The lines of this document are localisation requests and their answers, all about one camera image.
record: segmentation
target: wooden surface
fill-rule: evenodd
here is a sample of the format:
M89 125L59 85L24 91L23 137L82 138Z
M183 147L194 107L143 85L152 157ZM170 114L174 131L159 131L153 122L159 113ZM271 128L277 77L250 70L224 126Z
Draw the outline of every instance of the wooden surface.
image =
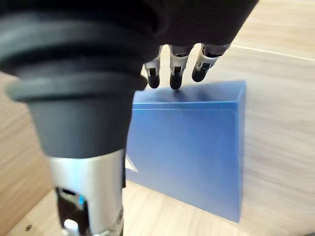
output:
M0 236L52 189L29 112L4 93L13 81L0 74Z
M233 44L315 59L314 9L314 0L259 0Z
M315 231L314 9L313 0L261 0L204 81L248 82L241 224L129 183L124 190L129 235L298 236ZM197 51L198 46L183 84L192 83ZM161 78L168 86L167 47ZM51 189L27 110L3 95L9 81L0 78L0 235ZM25 235L28 222L34 225L29 236L58 235L54 204L48 195L10 235Z

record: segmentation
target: blue box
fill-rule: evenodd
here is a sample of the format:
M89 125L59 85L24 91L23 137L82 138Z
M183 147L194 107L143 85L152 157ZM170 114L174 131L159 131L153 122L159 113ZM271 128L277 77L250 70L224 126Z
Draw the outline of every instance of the blue box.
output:
M239 222L245 92L244 81L137 92L127 179Z

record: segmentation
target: robotic arm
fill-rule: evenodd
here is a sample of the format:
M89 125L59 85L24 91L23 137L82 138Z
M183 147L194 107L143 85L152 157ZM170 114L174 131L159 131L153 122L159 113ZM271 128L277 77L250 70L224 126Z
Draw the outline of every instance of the robotic arm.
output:
M65 236L122 236L126 139L136 90L159 85L160 45L179 89L204 79L257 0L0 0L0 70L47 155Z

